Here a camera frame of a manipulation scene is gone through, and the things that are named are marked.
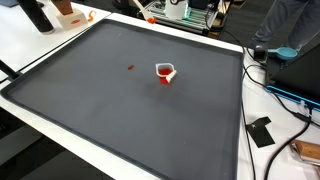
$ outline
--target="black device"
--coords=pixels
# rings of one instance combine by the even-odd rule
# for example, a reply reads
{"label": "black device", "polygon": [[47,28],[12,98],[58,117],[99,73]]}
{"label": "black device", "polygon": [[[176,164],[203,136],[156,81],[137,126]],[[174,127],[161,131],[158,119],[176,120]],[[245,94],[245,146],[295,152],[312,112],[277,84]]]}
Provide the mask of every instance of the black device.
{"label": "black device", "polygon": [[209,4],[209,0],[189,0],[190,7],[205,10]]}
{"label": "black device", "polygon": [[42,34],[51,34],[54,28],[36,0],[17,0],[23,11]]}
{"label": "black device", "polygon": [[268,47],[263,44],[256,45],[253,56],[258,62],[266,61],[268,58]]}
{"label": "black device", "polygon": [[305,101],[320,111],[320,44],[288,64],[277,58],[267,62],[266,90],[296,103]]}

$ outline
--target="red spot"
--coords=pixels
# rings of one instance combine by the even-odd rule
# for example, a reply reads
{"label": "red spot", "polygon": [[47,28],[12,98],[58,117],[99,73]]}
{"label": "red spot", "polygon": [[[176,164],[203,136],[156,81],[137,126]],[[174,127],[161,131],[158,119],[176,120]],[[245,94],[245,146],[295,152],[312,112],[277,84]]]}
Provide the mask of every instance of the red spot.
{"label": "red spot", "polygon": [[154,23],[156,23],[156,18],[149,18],[149,19],[147,19],[147,21],[148,21],[150,24],[154,24]]}
{"label": "red spot", "polygon": [[78,22],[80,22],[80,19],[76,19],[76,20],[72,21],[71,24],[77,24]]}
{"label": "red spot", "polygon": [[134,68],[134,65],[130,65],[129,67],[128,67],[128,70],[132,70]]}
{"label": "red spot", "polygon": [[165,77],[160,77],[159,79],[162,84],[169,84]]}

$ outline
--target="white table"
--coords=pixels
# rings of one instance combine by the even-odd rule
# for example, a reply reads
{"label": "white table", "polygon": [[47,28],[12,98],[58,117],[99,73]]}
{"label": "white table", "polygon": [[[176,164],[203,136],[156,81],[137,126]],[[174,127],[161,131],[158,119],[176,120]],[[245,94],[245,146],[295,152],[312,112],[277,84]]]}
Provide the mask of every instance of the white table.
{"label": "white table", "polygon": [[[20,6],[13,8],[0,6],[0,59],[15,71],[111,14],[100,9],[72,3],[72,7],[82,11],[87,18],[91,10],[97,14],[88,25],[64,31],[55,17],[57,8],[49,0],[40,1],[45,5],[42,10],[55,28],[53,34],[42,35]],[[6,74],[0,72],[0,81],[6,77]]]}
{"label": "white table", "polygon": [[[242,48],[236,45],[209,39],[206,37],[201,37],[157,24],[151,25],[146,23],[145,21],[133,19],[119,14],[112,14],[108,16],[107,19],[113,19],[123,23],[152,29],[165,34],[171,34],[177,37],[199,41],[205,44],[219,46],[234,51],[242,51]],[[26,72],[40,62],[41,60],[37,61],[32,66],[25,69],[23,72]],[[247,66],[251,63],[253,63],[253,61],[246,55],[245,65]],[[263,73],[261,71],[250,69],[249,72],[251,72],[253,78],[255,79],[263,79]],[[9,81],[6,81],[0,84],[0,89],[5,87],[9,83]],[[284,109],[282,109],[282,107],[275,101],[275,99],[271,95],[266,93],[260,87],[252,84],[248,80],[244,81],[243,99],[248,123],[251,123],[257,118],[263,116],[269,116],[272,121],[271,124],[267,125],[267,128],[276,142],[275,145],[259,149],[256,147],[254,142],[250,140],[253,149],[257,179],[262,179],[264,168],[271,154],[286,139],[300,131],[300,129],[303,128],[304,124],[292,117]],[[293,110],[297,109],[296,104],[288,101],[285,102],[289,108]],[[34,115],[33,113],[19,108],[18,106],[6,101],[2,97],[0,97],[0,106],[115,179],[158,179],[154,175],[68,132],[67,130],[62,129],[59,126],[43,118],[40,118],[39,116]],[[239,119],[239,121],[241,121],[241,127],[238,153],[238,179],[250,180],[252,179],[251,162],[249,158],[248,146],[242,119]],[[320,131],[318,129],[316,129],[315,127],[310,127],[310,129],[299,139],[320,143],[319,135]],[[282,152],[277,157],[274,165],[272,166],[269,177],[269,179],[280,180],[318,179],[318,176],[312,169],[312,166],[304,165],[294,161],[289,155],[288,149],[285,149],[284,152]]]}

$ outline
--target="orange object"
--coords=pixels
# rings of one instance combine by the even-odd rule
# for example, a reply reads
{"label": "orange object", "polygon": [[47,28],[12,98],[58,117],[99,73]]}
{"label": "orange object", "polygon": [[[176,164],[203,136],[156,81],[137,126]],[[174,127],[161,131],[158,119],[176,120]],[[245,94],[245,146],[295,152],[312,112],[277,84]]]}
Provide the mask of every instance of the orange object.
{"label": "orange object", "polygon": [[156,18],[149,18],[149,19],[147,19],[147,21],[148,21],[150,24],[154,24],[154,23],[156,23]]}
{"label": "orange object", "polygon": [[128,67],[128,70],[132,70],[134,68],[134,65],[130,65],[129,67]]}
{"label": "orange object", "polygon": [[88,19],[88,22],[92,22],[93,21],[93,17],[95,17],[96,16],[96,12],[95,11],[90,11],[90,13],[89,13],[89,19]]}
{"label": "orange object", "polygon": [[76,19],[76,20],[72,21],[71,24],[77,24],[78,22],[80,22],[80,19]]}

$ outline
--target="floor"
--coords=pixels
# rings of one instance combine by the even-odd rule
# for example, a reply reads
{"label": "floor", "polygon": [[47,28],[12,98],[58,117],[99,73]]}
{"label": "floor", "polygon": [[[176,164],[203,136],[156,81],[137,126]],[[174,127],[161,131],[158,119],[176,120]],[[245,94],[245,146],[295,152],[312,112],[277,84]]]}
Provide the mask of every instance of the floor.
{"label": "floor", "polygon": [[[265,15],[268,13],[273,1],[269,0],[247,0],[241,9],[231,9],[228,14],[228,22],[226,30],[237,37],[245,46],[248,45],[250,39],[259,28]],[[268,43],[270,48],[277,48],[283,44],[294,24],[296,23],[302,9],[298,11],[292,18],[288,20],[285,26],[277,32],[272,40]],[[237,44],[237,42],[227,33],[221,39],[222,41]],[[300,54],[312,49],[319,44],[320,34],[318,34],[309,44],[303,47]]]}

